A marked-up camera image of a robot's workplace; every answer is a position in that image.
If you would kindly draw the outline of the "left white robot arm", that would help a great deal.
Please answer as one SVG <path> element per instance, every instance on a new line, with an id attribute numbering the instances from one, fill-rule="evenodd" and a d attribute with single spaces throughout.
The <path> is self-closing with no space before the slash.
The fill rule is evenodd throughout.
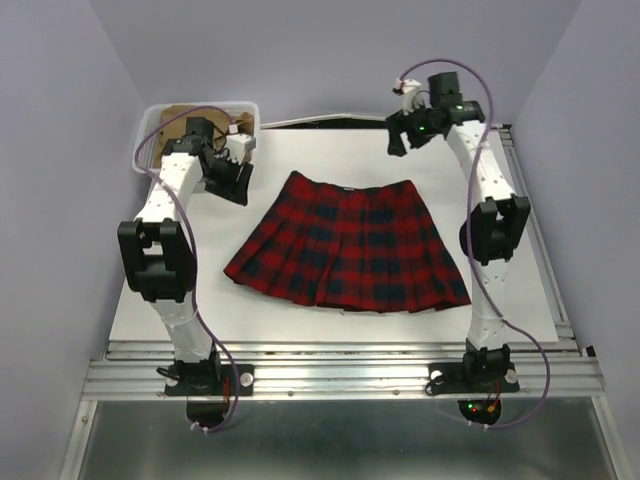
<path id="1" fill-rule="evenodd" d="M 161 166 L 147 173 L 154 185 L 141 211 L 120 223 L 118 243 L 129 288 L 159 315 L 172 341 L 175 361 L 190 365 L 188 382 L 199 393 L 215 392 L 223 371 L 212 337 L 197 318 L 193 292 L 197 254 L 186 220 L 189 199 L 202 183 L 206 191 L 233 203 L 248 203 L 248 183 L 256 147 L 253 135 L 231 124 L 215 141 L 216 126 L 205 117 L 188 117 L 185 133 L 165 141 Z"/>

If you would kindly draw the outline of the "aluminium rail frame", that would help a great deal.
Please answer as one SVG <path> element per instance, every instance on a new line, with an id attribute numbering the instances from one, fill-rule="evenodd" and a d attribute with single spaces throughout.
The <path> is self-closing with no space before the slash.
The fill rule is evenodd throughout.
<path id="1" fill-rule="evenodd" d="M 223 267 L 292 171 L 368 187 L 411 179 L 457 264 L 465 178 L 436 139 L 405 157 L 381 129 L 260 132 L 247 207 L 206 193 L 188 206 L 198 301 L 253 392 L 220 432 L 187 420 L 157 368 L 173 348 L 151 309 L 121 295 L 105 354 L 84 382 L 66 479 L 630 479 L 595 357 L 577 343 L 535 219 L 510 263 L 504 314 L 520 389 L 492 429 L 454 395 L 425 392 L 436 363 L 458 363 L 469 307 L 419 314 L 304 308 L 233 285 Z"/>

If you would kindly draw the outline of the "white plastic laundry basket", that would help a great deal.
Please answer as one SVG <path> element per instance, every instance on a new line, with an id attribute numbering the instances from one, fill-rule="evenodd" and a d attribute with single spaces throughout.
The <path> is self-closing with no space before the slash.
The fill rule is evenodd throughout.
<path id="1" fill-rule="evenodd" d="M 148 107 L 140 121 L 134 142 L 132 168 L 136 173 L 144 169 L 157 171 L 160 156 L 168 139 L 181 137 L 186 130 L 186 119 L 205 117 L 215 125 L 214 145 L 224 146 L 224 135 L 245 133 L 258 137 L 260 112 L 250 101 L 208 101 L 195 103 L 166 103 Z"/>

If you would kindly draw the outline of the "red plaid pleated skirt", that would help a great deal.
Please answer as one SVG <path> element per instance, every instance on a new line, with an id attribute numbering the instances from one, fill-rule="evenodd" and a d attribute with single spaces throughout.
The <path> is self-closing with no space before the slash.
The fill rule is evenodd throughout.
<path id="1" fill-rule="evenodd" d="M 349 189 L 294 171 L 224 273 L 302 306 L 418 313 L 471 302 L 410 180 Z"/>

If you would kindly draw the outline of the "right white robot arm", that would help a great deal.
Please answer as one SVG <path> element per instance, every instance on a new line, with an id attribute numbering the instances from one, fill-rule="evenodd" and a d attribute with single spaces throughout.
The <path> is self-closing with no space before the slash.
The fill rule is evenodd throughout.
<path id="1" fill-rule="evenodd" d="M 470 360 L 460 366 L 463 384 L 482 390 L 496 378 L 491 360 L 508 356 L 504 323 L 504 283 L 509 262 L 520 244 L 531 211 L 503 173 L 491 147 L 491 125 L 476 101 L 465 100 L 456 72 L 428 79 L 429 99 L 420 98 L 422 84 L 395 81 L 402 98 L 399 111 L 385 119 L 387 153 L 402 157 L 442 137 L 458 160 L 467 181 L 467 218 L 460 228 L 461 249 L 472 272 L 472 314 L 466 344 Z"/>

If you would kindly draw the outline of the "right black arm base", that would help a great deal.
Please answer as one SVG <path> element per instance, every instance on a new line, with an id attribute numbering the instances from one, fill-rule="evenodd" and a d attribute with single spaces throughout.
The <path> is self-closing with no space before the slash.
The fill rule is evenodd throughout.
<path id="1" fill-rule="evenodd" d="M 488 393 L 493 387 L 498 387 L 501 393 L 520 391 L 507 345 L 495 350 L 471 348 L 461 360 L 432 362 L 427 369 L 425 393 L 429 396 Z"/>

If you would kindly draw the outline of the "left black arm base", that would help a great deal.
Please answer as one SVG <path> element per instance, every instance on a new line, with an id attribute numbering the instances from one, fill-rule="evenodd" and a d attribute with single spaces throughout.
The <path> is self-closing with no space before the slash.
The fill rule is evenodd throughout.
<path id="1" fill-rule="evenodd" d="M 164 394 L 169 397 L 252 396 L 254 366 L 239 364 L 237 370 L 235 375 L 230 364 L 176 361 L 158 367 L 156 373 L 164 378 Z"/>

